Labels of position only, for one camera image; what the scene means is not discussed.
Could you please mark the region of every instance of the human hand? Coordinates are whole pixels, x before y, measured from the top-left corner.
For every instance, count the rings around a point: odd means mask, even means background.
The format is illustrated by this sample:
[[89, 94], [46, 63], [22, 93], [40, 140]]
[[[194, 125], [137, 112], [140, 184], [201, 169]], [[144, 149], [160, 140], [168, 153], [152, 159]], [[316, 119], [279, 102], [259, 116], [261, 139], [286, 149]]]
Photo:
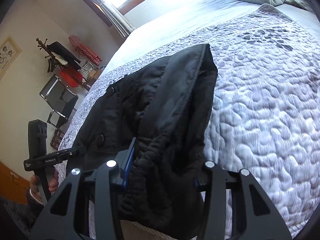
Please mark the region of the human hand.
[[[59, 182], [58, 182], [59, 172], [54, 169], [53, 178], [48, 182], [49, 191], [54, 193], [57, 191]], [[36, 175], [32, 175], [30, 178], [30, 191], [33, 197], [35, 197], [38, 201], [42, 203], [42, 198], [38, 189], [39, 177]]]

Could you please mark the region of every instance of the wooden door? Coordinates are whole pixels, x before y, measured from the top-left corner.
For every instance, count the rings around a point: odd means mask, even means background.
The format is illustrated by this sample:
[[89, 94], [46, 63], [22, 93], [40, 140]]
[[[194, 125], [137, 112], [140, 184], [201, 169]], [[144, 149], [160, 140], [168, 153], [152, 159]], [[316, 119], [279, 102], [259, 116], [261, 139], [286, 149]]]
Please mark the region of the wooden door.
[[27, 204], [26, 190], [29, 181], [20, 177], [0, 162], [0, 195], [20, 204]]

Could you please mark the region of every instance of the curtain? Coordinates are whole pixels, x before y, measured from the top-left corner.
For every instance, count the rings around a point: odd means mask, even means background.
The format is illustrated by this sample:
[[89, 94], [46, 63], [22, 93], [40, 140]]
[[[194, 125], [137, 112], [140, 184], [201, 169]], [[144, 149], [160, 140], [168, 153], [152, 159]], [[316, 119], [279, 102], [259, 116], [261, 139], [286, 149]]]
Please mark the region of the curtain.
[[111, 3], [105, 0], [91, 1], [100, 6], [101, 10], [106, 14], [122, 37], [127, 37], [135, 30], [128, 20]]

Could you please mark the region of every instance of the black snap button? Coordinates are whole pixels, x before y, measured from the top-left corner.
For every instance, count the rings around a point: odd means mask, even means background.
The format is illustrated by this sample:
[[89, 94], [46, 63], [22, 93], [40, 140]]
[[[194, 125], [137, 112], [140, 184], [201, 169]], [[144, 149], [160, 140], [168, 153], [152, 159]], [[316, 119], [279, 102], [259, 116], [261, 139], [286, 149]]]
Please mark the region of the black snap button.
[[97, 147], [101, 147], [104, 142], [104, 136], [102, 134], [96, 135], [96, 145]]
[[115, 89], [113, 87], [109, 87], [106, 91], [106, 98], [109, 98], [113, 95], [113, 92], [115, 91]]

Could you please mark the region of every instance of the white bed sheet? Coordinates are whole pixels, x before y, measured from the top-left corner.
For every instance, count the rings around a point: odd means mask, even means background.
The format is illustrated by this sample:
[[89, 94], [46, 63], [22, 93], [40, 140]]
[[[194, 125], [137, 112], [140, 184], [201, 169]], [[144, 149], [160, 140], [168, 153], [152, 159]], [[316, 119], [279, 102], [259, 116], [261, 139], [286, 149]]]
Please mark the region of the white bed sheet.
[[[195, 30], [241, 17], [259, 7], [258, 4], [238, 0], [204, 0], [167, 13], [133, 31], [102, 75]], [[288, 4], [276, 8], [320, 40], [320, 22], [315, 14]]]

